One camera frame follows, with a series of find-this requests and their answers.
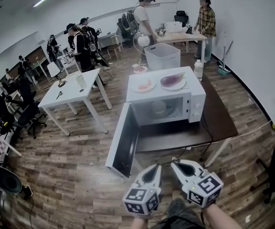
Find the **microwave door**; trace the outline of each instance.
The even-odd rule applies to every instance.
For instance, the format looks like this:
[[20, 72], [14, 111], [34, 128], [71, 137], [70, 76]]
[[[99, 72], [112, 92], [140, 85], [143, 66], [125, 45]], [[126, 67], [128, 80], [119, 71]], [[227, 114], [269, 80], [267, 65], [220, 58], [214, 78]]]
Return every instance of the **microwave door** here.
[[130, 103], [125, 103], [115, 130], [105, 166], [129, 178], [138, 139], [139, 126]]

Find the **plaid shirt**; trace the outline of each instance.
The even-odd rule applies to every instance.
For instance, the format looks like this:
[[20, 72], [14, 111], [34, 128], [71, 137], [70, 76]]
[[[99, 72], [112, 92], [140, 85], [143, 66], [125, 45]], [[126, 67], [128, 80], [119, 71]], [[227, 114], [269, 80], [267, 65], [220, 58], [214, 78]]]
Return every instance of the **plaid shirt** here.
[[206, 10], [203, 7], [200, 7], [198, 22], [199, 32], [201, 33], [203, 29], [205, 29], [205, 33], [203, 34], [206, 37], [214, 37], [217, 36], [215, 32], [215, 15], [212, 8], [208, 7]]

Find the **mop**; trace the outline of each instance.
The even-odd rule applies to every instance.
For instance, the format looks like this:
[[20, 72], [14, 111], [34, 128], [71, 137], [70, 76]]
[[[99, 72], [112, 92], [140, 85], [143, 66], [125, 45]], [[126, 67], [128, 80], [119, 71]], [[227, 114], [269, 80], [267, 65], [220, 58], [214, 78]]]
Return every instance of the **mop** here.
[[230, 71], [228, 69], [226, 69], [226, 67], [225, 67], [225, 60], [226, 60], [226, 58], [228, 56], [228, 53], [229, 53], [229, 51], [230, 51], [230, 49], [231, 49], [231, 47], [233, 45], [233, 42], [234, 41], [231, 42], [231, 44], [229, 45], [229, 48], [228, 48], [227, 52], [225, 52], [226, 51], [226, 33], [224, 32], [224, 52], [223, 52], [223, 59], [222, 59], [222, 61], [221, 60], [217, 61], [217, 64], [219, 66], [218, 67], [218, 74], [220, 74], [220, 75], [228, 75], [230, 73]]

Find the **eggplant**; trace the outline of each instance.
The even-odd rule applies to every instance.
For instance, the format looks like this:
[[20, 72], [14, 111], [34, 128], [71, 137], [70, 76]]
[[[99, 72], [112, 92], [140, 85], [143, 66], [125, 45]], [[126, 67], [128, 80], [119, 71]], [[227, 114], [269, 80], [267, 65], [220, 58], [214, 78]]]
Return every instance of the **eggplant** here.
[[161, 79], [161, 84], [164, 87], [172, 87], [178, 84], [183, 79], [184, 75], [185, 75], [185, 72], [166, 76]]

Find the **wooden floor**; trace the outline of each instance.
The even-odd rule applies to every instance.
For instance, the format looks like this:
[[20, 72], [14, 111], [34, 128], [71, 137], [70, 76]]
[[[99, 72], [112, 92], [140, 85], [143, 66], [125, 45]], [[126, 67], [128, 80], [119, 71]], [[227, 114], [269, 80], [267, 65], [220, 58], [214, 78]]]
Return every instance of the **wooden floor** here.
[[[180, 49], [182, 66], [193, 65], [194, 54], [186, 54], [183, 46]], [[194, 52], [196, 46], [192, 44], [190, 50]], [[122, 197], [136, 171], [133, 171], [131, 180], [126, 181], [104, 168], [125, 100], [128, 76], [132, 74], [131, 65], [138, 62], [139, 54], [134, 49], [126, 49], [122, 58], [125, 64], [119, 62], [116, 68], [115, 64], [111, 65], [114, 69], [110, 73], [116, 75], [105, 87], [113, 109], [108, 110], [98, 89], [92, 90], [90, 95], [91, 102], [109, 129], [108, 134], [100, 131], [83, 103], [74, 105], [78, 115], [73, 115], [63, 105], [53, 112], [71, 136], [66, 136], [53, 121], [47, 120], [48, 126], [38, 130], [37, 139], [23, 133], [24, 140], [17, 144], [23, 156], [10, 157], [14, 173], [33, 189], [31, 221], [34, 229], [129, 228], [132, 217], [122, 206]], [[212, 61], [206, 64], [204, 72], [228, 109], [239, 134], [265, 124], [264, 114], [248, 92], [233, 76], [219, 76]], [[101, 73], [101, 77], [105, 82], [109, 79], [105, 72]], [[36, 98], [40, 100], [52, 83], [51, 79], [42, 76], [36, 87]], [[213, 144], [205, 157], [218, 145]], [[209, 167], [209, 171], [216, 172], [225, 184], [217, 204], [244, 229], [275, 229], [275, 196], [270, 205], [265, 205], [262, 194], [265, 186], [253, 193], [249, 191], [251, 185], [267, 178], [264, 169], [255, 160], [261, 157], [268, 163], [274, 145], [275, 133], [266, 125], [251, 135], [232, 141]], [[205, 146], [201, 146], [186, 151], [182, 158], [198, 161], [204, 149]], [[171, 160], [181, 152], [147, 154], [142, 157], [143, 165], [146, 167], [154, 162]], [[162, 175], [163, 200], [150, 226], [160, 220], [176, 196], [178, 187], [175, 184], [170, 166], [165, 166]], [[12, 229], [28, 229], [31, 206], [32, 201], [24, 201], [22, 196], [6, 195], [2, 219]], [[247, 224], [245, 218], [248, 215], [251, 215], [251, 221]]]

